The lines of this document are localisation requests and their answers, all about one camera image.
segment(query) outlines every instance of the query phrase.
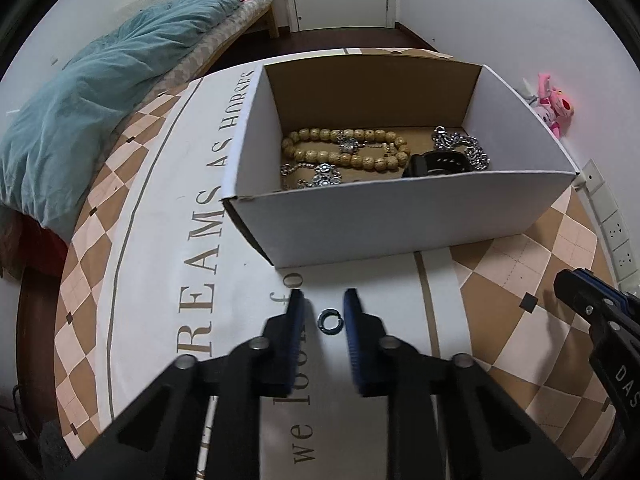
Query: ring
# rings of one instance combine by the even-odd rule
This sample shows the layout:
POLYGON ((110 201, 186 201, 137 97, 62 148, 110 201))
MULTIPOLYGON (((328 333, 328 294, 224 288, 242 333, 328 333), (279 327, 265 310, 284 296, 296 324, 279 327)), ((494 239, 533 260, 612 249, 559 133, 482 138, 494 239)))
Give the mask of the ring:
POLYGON ((320 329, 320 332, 322 332, 323 334, 327 334, 327 335, 339 334, 343 326, 344 326, 344 320, 342 319, 340 312, 338 312, 334 308, 326 308, 320 313, 320 316, 318 316, 318 328, 320 329), (338 325, 334 326, 333 328, 325 327, 324 321, 328 317, 337 317, 338 325))

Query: stuffed toy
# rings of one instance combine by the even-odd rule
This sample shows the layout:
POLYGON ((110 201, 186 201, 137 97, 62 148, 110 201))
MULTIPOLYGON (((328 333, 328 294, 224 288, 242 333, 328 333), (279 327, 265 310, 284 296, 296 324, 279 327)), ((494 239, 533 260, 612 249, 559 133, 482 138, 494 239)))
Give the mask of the stuffed toy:
POLYGON ((549 74, 538 74, 538 98, 532 106, 533 111, 549 127, 554 137, 559 139, 562 134, 560 121, 567 122, 571 118, 574 106, 561 90, 550 86, 550 79, 549 74))

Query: table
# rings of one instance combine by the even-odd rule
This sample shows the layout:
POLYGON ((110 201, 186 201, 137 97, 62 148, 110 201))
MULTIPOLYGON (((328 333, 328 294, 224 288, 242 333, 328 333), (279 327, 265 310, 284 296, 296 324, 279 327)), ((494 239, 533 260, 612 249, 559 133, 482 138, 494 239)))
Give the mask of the table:
MULTIPOLYGON (((443 358, 471 353, 578 468, 588 468, 609 433, 614 410, 588 364, 586 324, 556 300, 552 283, 558 271, 575 267, 590 268, 613 282, 593 226, 571 188, 521 235, 284 271, 268 266, 228 219, 210 223, 216 219, 211 213, 225 141, 232 138, 232 128, 225 126, 234 122, 225 115, 228 100, 242 92, 255 67, 373 50, 295 54, 232 67, 172 89, 130 117, 92 185, 60 288, 56 397, 63 436, 75 456, 178 353, 208 358, 257 335, 266 317, 282 311, 292 286, 302 286, 317 315, 317 309, 336 306, 341 291, 356 285, 366 309, 383 317, 389 333, 443 358), (208 142, 210 150, 201 150, 201 142, 208 142), (519 306, 526 292, 538 298, 532 313, 519 306), (259 308, 245 307, 257 302, 259 308)), ((308 315, 307 326, 312 326, 308 315)), ((305 364, 306 379, 299 386, 332 374, 346 377, 347 365, 337 357, 338 336, 327 341, 309 334, 308 353, 315 345, 320 362, 305 364)), ((367 417, 370 433, 384 433, 384 420, 375 399, 363 404, 343 382, 331 388, 312 384, 300 392, 312 392, 314 402, 319 399, 317 413, 263 404, 265 421, 313 420, 316 449, 330 449, 332 462, 344 468, 351 456, 357 457, 359 446, 366 451, 384 444, 366 439, 359 444, 359 417, 367 417), (332 397, 336 392, 353 413, 340 411, 332 397), (332 447, 336 425, 349 443, 342 446, 344 454, 332 447)), ((279 435, 275 426, 265 426, 279 435)), ((263 438, 263 471, 282 472, 290 467, 285 459, 292 462, 281 442, 270 448, 275 436, 263 438)), ((312 467, 299 460, 293 472, 302 471, 299 462, 312 467)), ((314 475, 340 476, 340 470, 332 471, 315 456, 308 462, 316 468, 314 475)), ((370 467, 384 471, 376 460, 370 467)))

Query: black square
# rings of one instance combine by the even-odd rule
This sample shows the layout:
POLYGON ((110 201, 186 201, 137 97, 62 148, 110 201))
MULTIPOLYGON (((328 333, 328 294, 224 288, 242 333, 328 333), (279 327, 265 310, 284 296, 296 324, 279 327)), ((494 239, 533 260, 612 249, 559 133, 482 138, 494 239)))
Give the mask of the black square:
POLYGON ((538 298, 536 298, 535 296, 532 296, 528 292, 524 293, 524 298, 522 298, 522 301, 520 302, 520 306, 530 314, 533 312, 533 309, 536 307, 537 304, 538 304, 538 298))

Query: floor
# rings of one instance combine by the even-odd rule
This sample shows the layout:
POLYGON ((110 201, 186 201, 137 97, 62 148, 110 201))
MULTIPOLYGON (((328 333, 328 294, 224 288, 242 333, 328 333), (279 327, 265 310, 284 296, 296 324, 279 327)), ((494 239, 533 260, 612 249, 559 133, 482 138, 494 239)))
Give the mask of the floor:
MULTIPOLYGON (((267 57, 357 47, 430 48, 397 28, 332 28, 282 33, 271 40, 267 31, 241 36, 210 72, 267 57)), ((57 418, 53 375, 54 328, 60 280, 27 269, 18 313, 18 376, 28 424, 39 434, 44 422, 57 418)))
POLYGON ((329 48, 381 46, 429 48, 433 50, 423 40, 414 38, 399 28, 323 28, 320 30, 285 33, 275 40, 269 38, 266 30, 261 30, 238 38, 214 63, 209 73, 257 59, 282 56, 283 54, 329 48))

